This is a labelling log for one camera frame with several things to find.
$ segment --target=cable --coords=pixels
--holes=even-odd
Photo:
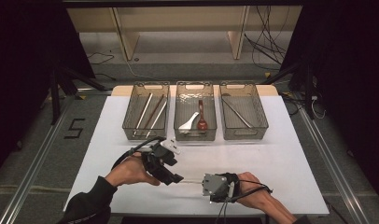
[[[256,62],[254,61],[254,48],[253,48],[253,52],[251,53],[251,59],[253,60],[253,64],[256,65],[258,68],[262,68],[262,69],[265,69],[265,70],[280,70],[278,68],[270,68],[270,67],[263,67],[263,66],[260,66],[258,64],[256,64]]]
[[[280,50],[283,50],[283,51],[286,51],[286,50],[283,49],[283,48],[281,48],[281,47],[279,47],[279,46],[274,42],[274,41],[276,40],[276,38],[273,39],[273,38],[272,38],[272,35],[271,35],[270,24],[269,24],[269,17],[270,17],[270,15],[271,15],[271,7],[270,7],[270,6],[266,7],[266,11],[264,11],[264,18],[262,18],[261,14],[260,14],[260,10],[259,10],[258,7],[256,7],[256,10],[257,10],[257,12],[258,12],[258,14],[259,14],[259,16],[260,16],[261,21],[262,21],[262,30],[261,30],[261,34],[260,34],[259,38],[257,39],[256,43],[258,43],[259,40],[260,40],[260,38],[261,38],[262,36],[264,36],[264,38],[267,39],[267,40],[270,42],[271,49],[274,49],[274,47],[276,48],[276,49],[274,49],[274,50],[272,51],[272,53],[274,54],[276,60],[277,60],[277,57],[276,57],[276,55],[275,55],[275,52],[278,52],[278,53],[280,54],[280,56],[281,56],[282,58],[284,58],[284,55],[283,55],[284,53],[281,52]]]
[[[104,61],[101,61],[101,62],[99,62],[99,63],[91,63],[91,64],[101,64],[101,63],[105,63],[105,62],[108,62],[108,61],[110,61],[111,59],[114,58],[114,55],[112,55],[112,54],[103,54],[103,53],[100,53],[100,52],[94,52],[93,54],[91,54],[90,56],[88,56],[88,59],[91,58],[91,57],[93,57],[93,55],[96,55],[96,54],[100,54],[100,55],[103,55],[103,56],[108,56],[108,57],[110,57],[110,58],[108,58],[108,59],[106,59],[106,60],[104,60]]]
[[[224,224],[227,223],[227,206],[228,206],[228,203],[236,202],[238,199],[244,198],[244,197],[246,197],[246,196],[248,196],[250,194],[253,194],[253,193],[255,193],[257,191],[260,191],[260,190],[263,190],[263,189],[267,190],[268,193],[272,193],[273,192],[272,190],[270,190],[268,188],[268,186],[266,186],[264,184],[261,184],[259,182],[250,181],[250,180],[239,180],[239,182],[247,182],[247,183],[258,184],[258,185],[261,185],[261,187],[252,189],[252,190],[250,190],[250,191],[248,191],[248,192],[246,192],[244,194],[241,194],[239,196],[236,196],[236,197],[227,198],[225,200],[225,202],[222,204],[221,209],[219,210],[219,213],[218,213],[218,216],[216,218],[215,224],[218,224],[218,220],[221,217],[222,210],[224,210],[224,215],[223,215],[224,216]]]
[[[107,74],[104,74],[104,73],[95,73],[95,75],[96,75],[96,76],[105,76],[105,77],[109,77],[109,78],[111,78],[112,80],[117,81],[116,78],[111,77],[111,76],[109,76],[109,75],[107,75]]]
[[[343,223],[345,223],[345,224],[348,224],[348,222],[346,221],[346,219],[344,219],[344,217],[338,212],[338,210],[334,207],[334,206],[332,206],[332,204],[329,202],[329,201],[327,201],[327,199],[325,198],[325,197],[323,197],[323,199],[324,199],[324,202],[326,203],[326,205],[333,211],[333,212],[335,212],[335,214],[341,219],[341,221],[343,222]]]
[[[313,110],[315,116],[316,116],[318,119],[323,119],[324,117],[326,117],[326,110],[324,110],[324,112],[323,112],[323,116],[322,116],[322,117],[319,117],[318,114],[316,113],[315,109],[314,109],[314,103],[315,103],[315,101],[316,101],[316,100],[313,100],[313,101],[312,101],[312,110]]]
[[[288,13],[286,14],[285,22],[283,22],[283,25],[282,25],[282,27],[280,28],[279,34],[277,34],[277,36],[274,38],[274,40],[276,40],[277,37],[279,37],[280,34],[282,34],[283,28],[285,28],[286,23],[287,23],[287,21],[288,21],[288,14],[289,14],[289,6],[288,6]]]
[[[288,114],[289,114],[290,117],[298,114],[298,112],[300,111],[300,109],[302,109],[302,106],[305,105],[305,101],[304,100],[293,99],[293,98],[289,97],[287,94],[285,94],[283,92],[279,92],[278,94],[282,97],[282,99],[283,99],[283,101],[285,103],[291,103],[291,104],[295,105],[296,110],[294,112],[292,112],[292,113],[288,112]]]
[[[250,43],[250,45],[253,47],[253,53],[254,53],[254,49],[256,49],[259,52],[261,52],[262,54],[264,54],[265,56],[267,56],[268,58],[270,58],[272,61],[281,64],[278,60],[274,59],[272,56],[270,56],[269,54],[267,54],[265,51],[263,51],[262,49],[260,49],[259,47],[257,47],[256,42],[250,40],[250,38],[248,38],[246,34],[245,34],[245,38]]]
[[[145,77],[145,78],[150,78],[150,79],[154,79],[154,80],[157,80],[157,81],[164,81],[163,79],[159,79],[159,78],[155,78],[155,77],[147,77],[147,76],[141,76],[141,75],[137,75],[133,72],[132,68],[131,68],[131,65],[128,63],[127,60],[124,60],[126,62],[126,64],[128,64],[128,67],[129,67],[129,70],[131,71],[132,75],[134,75],[135,77]]]
[[[145,146],[146,144],[152,142],[152,141],[155,141],[155,140],[159,140],[159,141],[163,141],[165,140],[166,138],[165,137],[160,137],[160,136],[156,136],[156,137],[153,137],[153,138],[150,138],[148,139],[147,141],[143,142],[142,144],[138,145],[137,147],[133,147],[131,148],[131,150],[129,151],[126,151],[125,153],[123,153],[122,156],[120,156],[116,162],[114,162],[114,165],[113,167],[111,168],[111,170],[113,170],[116,166],[120,165],[121,162],[123,162],[123,160],[125,160],[128,156],[131,156],[132,154],[134,154],[137,149],[139,149],[140,147],[143,147]]]

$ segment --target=metal rod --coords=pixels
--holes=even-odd
[[[301,99],[301,96],[296,93],[296,99]],[[353,191],[346,177],[344,176],[344,172],[339,166],[338,162],[334,159],[329,146],[323,138],[320,130],[317,128],[314,120],[310,120],[308,116],[306,116],[306,111],[303,109],[300,110],[300,114],[302,116],[303,121],[305,122],[309,133],[312,135],[316,147],[320,153],[321,158],[325,162],[330,175],[335,183],[335,186],[340,191],[342,199],[346,204],[347,209],[349,210],[350,215],[352,216],[355,223],[370,223],[363,207],[360,204],[356,193]]]
[[[30,191],[31,186],[35,182],[35,179],[38,175],[39,170],[41,169],[42,164],[44,163],[45,158],[47,157],[49,150],[52,147],[56,135],[62,126],[67,111],[73,102],[74,96],[67,97],[66,100],[64,100],[62,115],[59,116],[54,125],[50,126],[47,136],[45,137],[44,142],[35,155],[35,159],[33,160],[29,170],[27,171],[14,196],[11,198],[11,201],[6,207],[4,214],[0,217],[0,224],[14,223],[18,213],[21,210],[21,207],[24,204],[24,200]]]
[[[162,102],[162,99],[163,99],[163,96],[164,94],[161,96],[161,99],[158,101],[157,105],[155,106],[154,110],[152,110],[152,113],[151,115],[149,116],[149,119],[147,120],[146,124],[144,125],[144,129],[146,129],[146,127],[148,126],[149,122],[151,121],[152,117],[154,116],[155,114],[155,111],[157,111],[158,109],[158,106],[160,106],[161,102]]]
[[[233,108],[230,103],[224,100],[222,96],[221,96],[221,100],[236,114],[236,116],[247,126],[247,128],[254,128],[254,126],[250,122],[248,122],[245,118],[243,118],[243,116],[237,110],[235,110],[235,108]]]
[[[166,107],[166,104],[167,104],[167,99],[166,99],[165,103],[163,104],[160,113],[158,113],[158,116],[155,118],[154,123],[152,123],[150,129],[153,129],[153,128],[154,128],[154,125],[155,125],[155,123],[157,123],[157,120],[158,120],[158,118],[160,117],[160,115],[161,115],[163,109]],[[149,136],[150,133],[151,133],[151,130],[149,130],[149,132],[147,133],[146,138],[148,138],[148,136]]]
[[[147,103],[146,103],[146,105],[145,105],[144,108],[143,108],[143,111],[142,111],[142,113],[141,113],[140,119],[137,121],[136,131],[134,131],[134,133],[133,133],[133,137],[134,137],[134,136],[136,135],[136,133],[137,133],[137,129],[138,129],[139,126],[140,126],[140,123],[141,123],[141,121],[142,121],[142,119],[143,119],[143,117],[144,117],[144,114],[146,114],[146,111],[147,111],[147,108],[148,108],[149,102],[151,101],[151,98],[152,98],[152,93],[150,93],[150,94],[148,95]]]

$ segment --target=transparent bin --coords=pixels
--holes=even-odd
[[[191,123],[190,129],[179,130],[179,127],[189,121],[195,112],[200,113],[200,100],[204,105],[204,120],[207,122],[207,129],[197,128],[201,118],[199,114]],[[216,107],[212,82],[177,82],[174,129],[177,141],[214,141],[216,139]]]
[[[122,124],[128,140],[166,136],[169,102],[169,82],[134,83]]]
[[[252,81],[222,81],[219,92],[224,139],[262,139],[269,125],[256,84]]]

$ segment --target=white table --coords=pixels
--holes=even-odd
[[[202,181],[204,174],[249,171],[274,190],[273,196],[296,215],[326,216],[329,211],[321,196],[301,144],[280,96],[261,96],[269,122],[262,140],[225,141],[222,136],[218,100],[216,140],[196,145],[177,143],[181,150],[175,155],[178,163],[166,167],[184,180]],[[172,97],[168,120],[168,138],[174,137],[175,98]],[[98,175],[105,176],[115,160],[140,142],[128,141],[121,128],[129,96],[109,96],[97,123],[84,161],[69,195],[88,192]],[[202,185],[188,183],[135,184],[119,187],[111,203],[112,213],[136,216],[216,216],[221,204],[210,203],[202,195]],[[227,216],[253,217],[263,213],[229,204]]]

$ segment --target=tray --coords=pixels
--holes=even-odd
[[[122,124],[128,140],[166,136],[169,102],[169,82],[134,83]]]
[[[219,92],[224,139],[262,139],[269,125],[256,84],[252,81],[222,81]]]
[[[200,112],[199,101],[203,101],[206,130],[198,130],[198,115],[191,123],[189,130],[179,130],[195,112]],[[210,81],[177,82],[175,97],[175,140],[177,141],[214,141],[216,139],[216,108],[213,84]]]

